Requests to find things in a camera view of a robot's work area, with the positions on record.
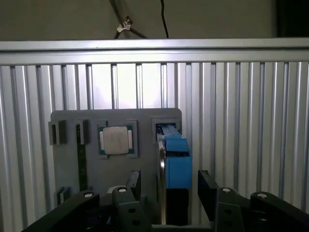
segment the black plastic part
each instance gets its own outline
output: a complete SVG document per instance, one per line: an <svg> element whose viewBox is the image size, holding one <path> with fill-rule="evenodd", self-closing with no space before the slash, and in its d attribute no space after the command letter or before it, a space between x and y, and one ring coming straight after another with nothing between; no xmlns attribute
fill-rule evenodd
<svg viewBox="0 0 309 232"><path fill-rule="evenodd" d="M67 142L66 121L52 121L48 123L49 144L60 145Z"/></svg>
<svg viewBox="0 0 309 232"><path fill-rule="evenodd" d="M198 171L197 181L198 197L203 205L209 221L214 221L214 212L217 201L217 189L219 188L219 186L207 170Z"/></svg>
<svg viewBox="0 0 309 232"><path fill-rule="evenodd" d="M117 207L122 232L150 232L152 226L140 202L135 200L130 188L118 187L112 191L112 201Z"/></svg>
<svg viewBox="0 0 309 232"><path fill-rule="evenodd" d="M139 170L132 170L126 186L131 189L136 201L140 200L141 194L141 173Z"/></svg>
<svg viewBox="0 0 309 232"><path fill-rule="evenodd" d="M79 178L80 191L88 189L86 146L85 146L86 140L84 132L85 132L84 123L77 124L76 143L77 143L78 178Z"/></svg>
<svg viewBox="0 0 309 232"><path fill-rule="evenodd" d="M259 197L259 194L266 195L266 198ZM270 220L273 229L309 231L309 215L271 193L253 193L251 195L251 205L272 216Z"/></svg>
<svg viewBox="0 0 309 232"><path fill-rule="evenodd" d="M80 192L28 226L23 232L80 231L85 227L84 212L98 207L98 204L98 194L91 191Z"/></svg>
<svg viewBox="0 0 309 232"><path fill-rule="evenodd" d="M219 188L217 191L214 228L216 232L245 232L237 193L232 189Z"/></svg>
<svg viewBox="0 0 309 232"><path fill-rule="evenodd" d="M167 224L174 226L188 225L189 190L168 188Z"/></svg>

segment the gray fixture plate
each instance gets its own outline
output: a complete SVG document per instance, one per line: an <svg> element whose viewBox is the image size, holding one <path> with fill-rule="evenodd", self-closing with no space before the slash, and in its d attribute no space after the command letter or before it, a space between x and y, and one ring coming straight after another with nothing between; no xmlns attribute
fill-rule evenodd
<svg viewBox="0 0 309 232"><path fill-rule="evenodd" d="M125 185L131 170L141 169L141 195L145 199L145 211L152 223L156 222L159 213L156 180L158 148L154 138L155 125L175 123L181 130L181 115L181 111L176 108L54 111L51 114L50 136L53 137L51 143L54 153L56 189L70 187L71 194L79 191L76 125L83 125L88 186L102 196L110 187ZM98 125L106 121L109 127L125 126L128 120L137 122L137 141L133 141L138 143L137 157L100 155Z"/></svg>

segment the corrugated metal wall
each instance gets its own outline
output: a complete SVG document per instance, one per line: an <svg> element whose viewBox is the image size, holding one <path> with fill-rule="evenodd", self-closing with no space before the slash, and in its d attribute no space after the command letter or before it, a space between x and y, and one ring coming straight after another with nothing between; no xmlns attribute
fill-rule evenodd
<svg viewBox="0 0 309 232"><path fill-rule="evenodd" d="M269 191L309 212L308 62L0 66L4 231L51 208L53 110L178 107L193 154L192 222L205 223L197 170L249 197Z"/></svg>

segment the blue component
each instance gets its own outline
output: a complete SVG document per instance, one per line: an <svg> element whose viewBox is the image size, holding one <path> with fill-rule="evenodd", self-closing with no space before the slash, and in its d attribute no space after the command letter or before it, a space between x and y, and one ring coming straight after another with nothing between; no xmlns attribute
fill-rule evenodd
<svg viewBox="0 0 309 232"><path fill-rule="evenodd" d="M181 138L182 135L175 128L173 124L162 124L160 125L165 137Z"/></svg>
<svg viewBox="0 0 309 232"><path fill-rule="evenodd" d="M192 157L166 157L166 188L189 189L192 183Z"/></svg>
<svg viewBox="0 0 309 232"><path fill-rule="evenodd" d="M162 129L166 157L166 187L168 189L189 189L192 184L192 156L187 140L182 138L173 124L159 125ZM182 153L180 156L172 156L169 153Z"/></svg>
<svg viewBox="0 0 309 232"><path fill-rule="evenodd" d="M165 137L165 150L172 152L189 152L187 140L184 138Z"/></svg>

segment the gray wall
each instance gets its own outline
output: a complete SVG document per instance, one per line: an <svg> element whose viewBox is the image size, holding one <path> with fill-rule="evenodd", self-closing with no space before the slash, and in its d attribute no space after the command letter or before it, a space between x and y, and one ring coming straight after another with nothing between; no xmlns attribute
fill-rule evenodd
<svg viewBox="0 0 309 232"><path fill-rule="evenodd" d="M160 0L123 1L135 29L165 38ZM275 35L273 0L165 0L165 6L171 38ZM117 25L108 0L4 0L0 7L0 40L111 39Z"/></svg>

